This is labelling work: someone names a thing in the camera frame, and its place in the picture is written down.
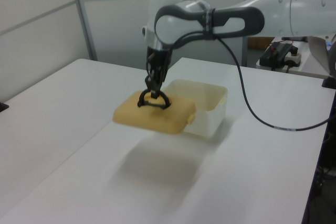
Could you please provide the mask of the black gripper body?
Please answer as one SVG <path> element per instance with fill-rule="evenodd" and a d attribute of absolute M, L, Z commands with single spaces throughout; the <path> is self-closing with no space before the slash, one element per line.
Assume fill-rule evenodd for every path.
<path fill-rule="evenodd" d="M 171 63 L 172 50 L 155 50 L 147 47 L 146 71 L 148 75 L 154 72 L 155 78 L 165 78 Z"/>

